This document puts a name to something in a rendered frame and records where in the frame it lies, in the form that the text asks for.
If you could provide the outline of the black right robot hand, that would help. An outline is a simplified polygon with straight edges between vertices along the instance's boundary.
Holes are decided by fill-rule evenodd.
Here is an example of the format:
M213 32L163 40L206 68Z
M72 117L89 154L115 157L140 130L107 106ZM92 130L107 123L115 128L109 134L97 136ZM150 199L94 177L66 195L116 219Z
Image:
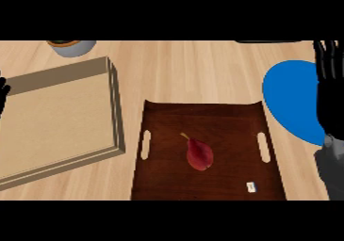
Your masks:
M344 40L314 42L317 116L326 134L344 141Z

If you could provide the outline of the blue plate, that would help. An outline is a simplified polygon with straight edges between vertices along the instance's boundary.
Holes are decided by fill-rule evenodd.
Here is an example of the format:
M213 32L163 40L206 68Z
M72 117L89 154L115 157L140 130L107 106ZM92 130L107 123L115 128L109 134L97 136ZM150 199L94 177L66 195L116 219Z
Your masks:
M317 116L318 75L312 62L287 60L268 71L264 99L286 130L308 143L323 146L326 130Z

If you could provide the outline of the pale wooden box tray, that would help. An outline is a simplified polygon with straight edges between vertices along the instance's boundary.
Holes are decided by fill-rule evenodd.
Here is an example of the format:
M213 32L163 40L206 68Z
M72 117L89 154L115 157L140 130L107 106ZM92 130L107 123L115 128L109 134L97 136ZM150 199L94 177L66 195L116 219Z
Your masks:
M106 56L8 84L0 191L126 152L117 70Z

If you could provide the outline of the dark brown wooden tray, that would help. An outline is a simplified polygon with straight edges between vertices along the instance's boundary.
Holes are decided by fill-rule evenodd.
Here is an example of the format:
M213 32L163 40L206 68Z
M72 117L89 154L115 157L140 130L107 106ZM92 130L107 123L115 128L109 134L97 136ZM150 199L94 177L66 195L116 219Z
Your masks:
M150 153L137 159L135 200L286 199L278 162L261 156L264 105L144 104Z

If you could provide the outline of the red pear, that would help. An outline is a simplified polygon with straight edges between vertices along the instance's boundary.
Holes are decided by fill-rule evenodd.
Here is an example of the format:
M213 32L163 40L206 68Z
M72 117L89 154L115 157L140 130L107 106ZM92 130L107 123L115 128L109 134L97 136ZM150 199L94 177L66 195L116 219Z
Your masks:
M200 171L210 168L213 164L213 150L207 143L190 137L185 133L181 136L187 138L187 161L188 164Z

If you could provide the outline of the grey pot with orange rim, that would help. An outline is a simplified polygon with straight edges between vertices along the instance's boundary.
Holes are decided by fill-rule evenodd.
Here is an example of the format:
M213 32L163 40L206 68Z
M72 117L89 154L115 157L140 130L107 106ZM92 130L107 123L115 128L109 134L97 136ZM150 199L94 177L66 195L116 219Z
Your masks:
M85 55L94 48L95 40L50 40L50 46L63 57L78 57Z

